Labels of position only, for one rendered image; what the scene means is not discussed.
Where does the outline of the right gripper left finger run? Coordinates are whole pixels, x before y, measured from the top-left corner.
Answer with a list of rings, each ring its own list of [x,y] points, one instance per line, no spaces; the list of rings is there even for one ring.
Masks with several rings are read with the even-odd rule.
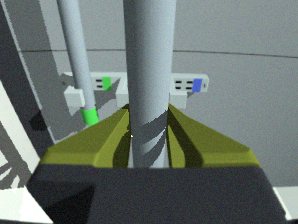
[[[128,103],[110,117],[47,148],[37,166],[47,163],[128,167],[130,144]]]

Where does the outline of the black wall panel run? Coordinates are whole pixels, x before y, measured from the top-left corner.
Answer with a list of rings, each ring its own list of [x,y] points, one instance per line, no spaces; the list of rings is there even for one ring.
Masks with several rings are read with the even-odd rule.
[[[79,0],[90,72],[127,72],[123,0]],[[250,147],[272,187],[298,186],[298,0],[177,0],[171,73],[206,74],[186,116]],[[90,127],[68,107],[56,0],[0,0],[0,81],[39,159]]]

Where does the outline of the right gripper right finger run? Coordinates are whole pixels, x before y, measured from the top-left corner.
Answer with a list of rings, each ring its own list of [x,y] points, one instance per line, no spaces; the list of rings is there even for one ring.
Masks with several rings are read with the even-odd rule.
[[[191,119],[170,103],[166,143],[169,167],[184,167],[186,158],[186,167],[261,168],[251,148]]]

